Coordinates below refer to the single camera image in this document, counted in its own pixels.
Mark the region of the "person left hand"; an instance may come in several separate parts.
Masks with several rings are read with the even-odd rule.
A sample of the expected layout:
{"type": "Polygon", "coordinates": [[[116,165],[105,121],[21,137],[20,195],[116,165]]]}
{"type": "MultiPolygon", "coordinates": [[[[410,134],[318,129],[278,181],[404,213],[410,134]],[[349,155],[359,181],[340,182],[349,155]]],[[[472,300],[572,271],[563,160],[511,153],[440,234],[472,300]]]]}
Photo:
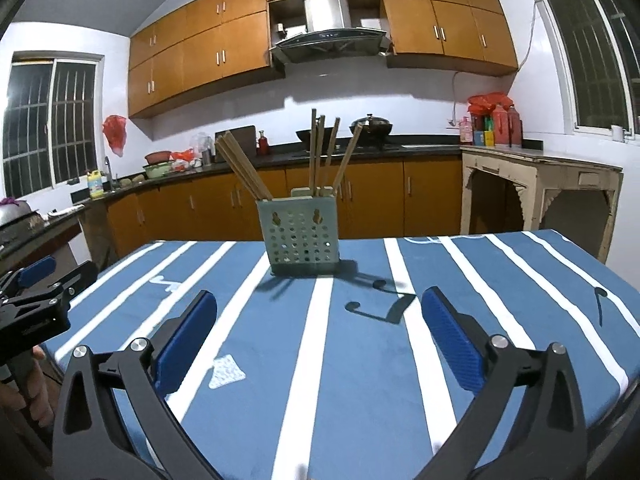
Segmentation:
{"type": "Polygon", "coordinates": [[[53,410],[49,402],[46,380],[39,362],[46,357],[39,346],[32,348],[32,370],[27,378],[27,398],[14,388],[1,385],[1,407],[10,411],[29,409],[30,418],[41,428],[46,428],[53,420],[53,410]]]}

